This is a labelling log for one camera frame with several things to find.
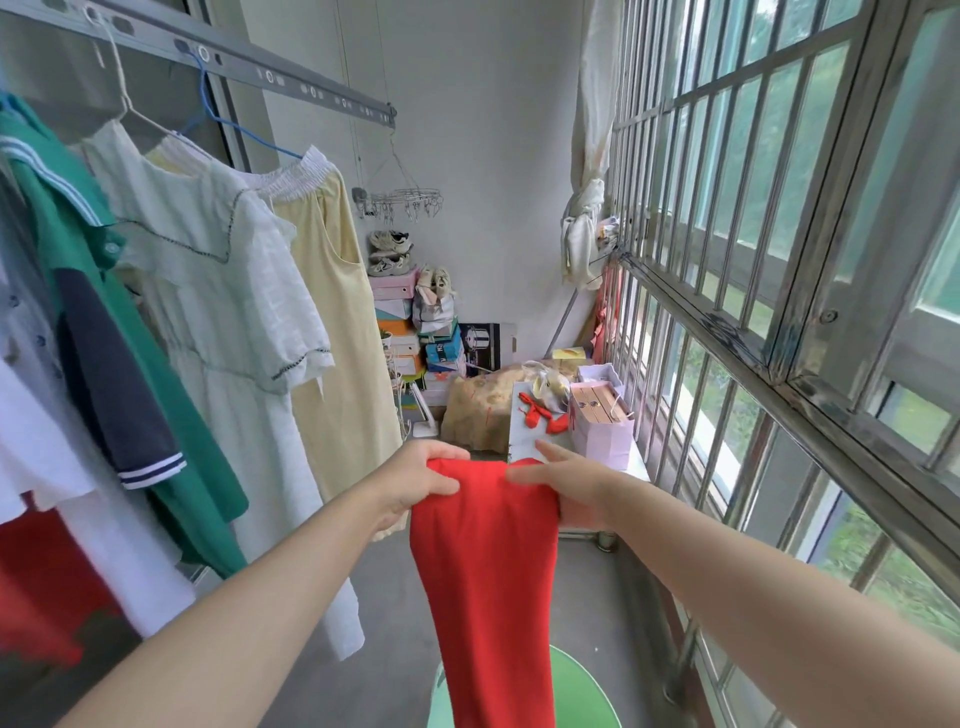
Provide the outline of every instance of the white table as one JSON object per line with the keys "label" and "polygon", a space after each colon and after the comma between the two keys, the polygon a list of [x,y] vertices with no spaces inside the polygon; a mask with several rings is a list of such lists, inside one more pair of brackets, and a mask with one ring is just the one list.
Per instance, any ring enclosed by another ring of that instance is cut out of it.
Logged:
{"label": "white table", "polygon": [[[534,443],[538,440],[546,440],[555,445],[559,445],[561,448],[573,450],[573,440],[570,437],[569,430],[561,432],[558,435],[548,435],[546,434],[546,420],[544,418],[540,418],[540,422],[536,427],[528,427],[526,423],[523,422],[529,406],[520,401],[520,392],[526,392],[528,395],[533,396],[533,388],[530,382],[520,381],[514,385],[514,393],[510,402],[510,440],[507,447],[507,462],[515,463],[518,460],[523,460],[528,457],[543,462],[543,456],[534,447]],[[641,480],[650,479],[647,474],[647,467],[643,464],[643,459],[640,457],[640,450],[636,446],[636,442],[631,443],[630,461],[627,463],[627,467],[621,472],[632,475],[633,477],[638,477]],[[587,531],[584,528],[561,529],[561,536],[566,538],[593,538],[594,534],[597,535],[598,547],[605,551],[610,550],[610,547],[607,545],[612,545],[612,534],[597,534],[596,531]]]}

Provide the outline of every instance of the shoe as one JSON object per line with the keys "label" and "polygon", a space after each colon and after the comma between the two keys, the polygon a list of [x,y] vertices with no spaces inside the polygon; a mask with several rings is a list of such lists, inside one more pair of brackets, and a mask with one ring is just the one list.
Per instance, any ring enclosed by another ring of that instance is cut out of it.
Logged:
{"label": "shoe", "polygon": [[410,251],[409,232],[398,231],[374,231],[370,233],[370,244],[378,251],[386,251],[394,254],[403,254]]}
{"label": "shoe", "polygon": [[417,278],[417,287],[426,288],[428,291],[433,288],[433,266],[424,265]]}
{"label": "shoe", "polygon": [[394,253],[393,251],[373,251],[370,253],[370,262],[375,263],[377,260],[400,260],[404,253]]}
{"label": "shoe", "polygon": [[437,292],[437,298],[444,299],[450,295],[450,274],[446,268],[438,268],[437,275],[433,278],[433,290]]}
{"label": "shoe", "polygon": [[378,260],[369,268],[367,268],[367,275],[373,276],[374,278],[382,278],[384,276],[402,276],[405,273],[410,273],[409,255],[401,255],[398,260],[384,258],[383,260]]}

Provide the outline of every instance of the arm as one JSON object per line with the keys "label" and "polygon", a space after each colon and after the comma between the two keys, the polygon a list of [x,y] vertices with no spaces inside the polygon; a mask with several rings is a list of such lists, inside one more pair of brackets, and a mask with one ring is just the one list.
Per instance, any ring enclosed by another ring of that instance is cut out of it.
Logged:
{"label": "arm", "polygon": [[797,725],[960,725],[960,655],[922,630],[650,483],[538,448],[548,465],[508,477],[551,485],[565,521],[612,527]]}
{"label": "arm", "polygon": [[456,480],[427,469],[468,459],[410,443],[289,538],[140,645],[59,728],[242,728],[260,723],[326,607],[377,530]]}

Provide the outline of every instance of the red garment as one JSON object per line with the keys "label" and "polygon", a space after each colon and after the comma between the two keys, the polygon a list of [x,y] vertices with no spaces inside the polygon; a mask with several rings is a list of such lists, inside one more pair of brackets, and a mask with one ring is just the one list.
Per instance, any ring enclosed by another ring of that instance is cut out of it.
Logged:
{"label": "red garment", "polygon": [[553,728],[557,494],[545,485],[508,483],[502,462],[434,460],[430,467],[460,481],[456,495],[415,505],[410,525],[454,722],[457,728]]}
{"label": "red garment", "polygon": [[72,665],[71,636],[101,609],[120,612],[56,511],[0,525],[0,651]]}

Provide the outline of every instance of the navy sleeve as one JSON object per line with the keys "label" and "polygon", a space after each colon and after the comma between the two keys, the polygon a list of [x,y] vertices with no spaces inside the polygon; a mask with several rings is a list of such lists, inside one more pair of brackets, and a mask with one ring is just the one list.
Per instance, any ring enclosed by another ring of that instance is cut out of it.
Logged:
{"label": "navy sleeve", "polygon": [[143,488],[186,466],[154,393],[120,329],[82,271],[57,268],[57,337],[67,387],[127,488]]}

